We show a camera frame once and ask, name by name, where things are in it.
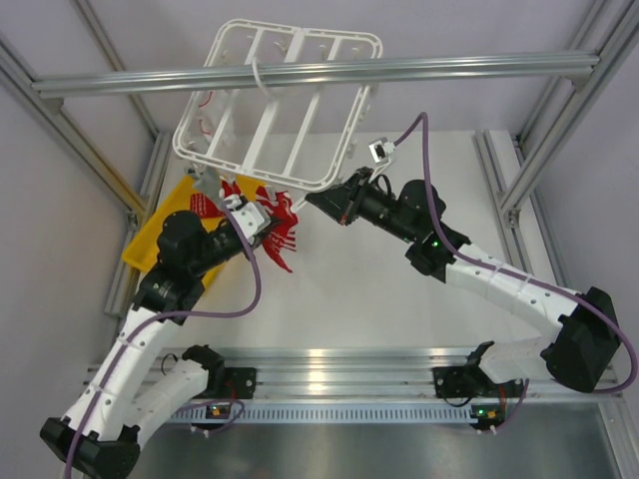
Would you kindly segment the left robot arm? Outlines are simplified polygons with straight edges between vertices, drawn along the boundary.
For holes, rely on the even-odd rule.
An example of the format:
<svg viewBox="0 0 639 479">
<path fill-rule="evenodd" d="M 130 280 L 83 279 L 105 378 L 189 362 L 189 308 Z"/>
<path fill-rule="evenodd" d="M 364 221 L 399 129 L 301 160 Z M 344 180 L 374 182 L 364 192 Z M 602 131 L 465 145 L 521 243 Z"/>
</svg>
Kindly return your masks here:
<svg viewBox="0 0 639 479">
<path fill-rule="evenodd" d="M 75 471 L 91 478 L 128 477 L 149 439 L 181 406 L 225 387 L 223 358 L 195 346 L 176 370 L 139 391 L 161 350 L 197 315 L 205 274 L 240 253 L 253 259 L 276 223 L 254 202 L 224 214 L 212 232 L 193 212 L 164 219 L 157 261 L 141 281 L 110 352 L 77 401 L 41 428 L 41 438 L 64 463 L 64 477 Z"/>
</svg>

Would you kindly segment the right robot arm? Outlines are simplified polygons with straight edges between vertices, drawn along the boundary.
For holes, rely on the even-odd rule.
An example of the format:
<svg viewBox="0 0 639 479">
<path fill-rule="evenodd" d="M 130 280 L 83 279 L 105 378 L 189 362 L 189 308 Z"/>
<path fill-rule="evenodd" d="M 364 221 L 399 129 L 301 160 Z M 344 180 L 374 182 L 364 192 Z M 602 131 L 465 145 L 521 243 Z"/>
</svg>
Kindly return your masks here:
<svg viewBox="0 0 639 479">
<path fill-rule="evenodd" d="M 595 392 L 621 344 L 612 300 L 604 291 L 545 286 L 491 257 L 441 222 L 445 204 L 423 180 L 407 182 L 395 195 L 378 184 L 370 168 L 361 168 L 306 200 L 342 226 L 365 220 L 403 240 L 405 256 L 419 273 L 473 292 L 537 331 L 531 339 L 479 344 L 463 366 L 442 375 L 438 396 L 487 396 L 526 379 Z"/>
</svg>

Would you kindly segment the white plastic clip hanger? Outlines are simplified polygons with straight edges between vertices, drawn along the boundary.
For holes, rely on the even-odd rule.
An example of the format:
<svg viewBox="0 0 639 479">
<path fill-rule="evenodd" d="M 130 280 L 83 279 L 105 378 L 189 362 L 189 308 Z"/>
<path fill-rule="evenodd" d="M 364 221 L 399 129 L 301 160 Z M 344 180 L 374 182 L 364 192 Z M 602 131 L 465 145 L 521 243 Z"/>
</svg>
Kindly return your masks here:
<svg viewBox="0 0 639 479">
<path fill-rule="evenodd" d="M 178 158 L 196 171 L 247 177 L 293 196 L 336 182 L 356 147 L 355 131 L 369 109 L 371 87 L 361 84 L 276 87 L 269 64 L 377 60 L 372 33 L 295 27 L 233 19 L 218 31 L 208 67 L 245 67 L 255 85 L 192 93 L 174 133 Z"/>
</svg>

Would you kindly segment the red white striped sock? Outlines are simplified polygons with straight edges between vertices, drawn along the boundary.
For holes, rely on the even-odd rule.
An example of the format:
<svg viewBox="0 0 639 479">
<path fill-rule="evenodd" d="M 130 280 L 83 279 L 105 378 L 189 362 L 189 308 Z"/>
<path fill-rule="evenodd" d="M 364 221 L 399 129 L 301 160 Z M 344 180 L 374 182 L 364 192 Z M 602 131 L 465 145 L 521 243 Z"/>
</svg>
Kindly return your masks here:
<svg viewBox="0 0 639 479">
<path fill-rule="evenodd" d="M 246 197 L 237 181 L 222 180 L 222 189 L 219 193 L 221 200 L 234 194 Z M 278 267 L 292 273 L 293 270 L 282 257 L 283 250 L 297 250 L 295 227 L 299 218 L 293 211 L 291 195 L 287 191 L 277 191 L 271 186 L 258 184 L 255 188 L 255 198 L 250 202 L 260 203 L 272 220 L 270 232 L 261 247 Z"/>
</svg>

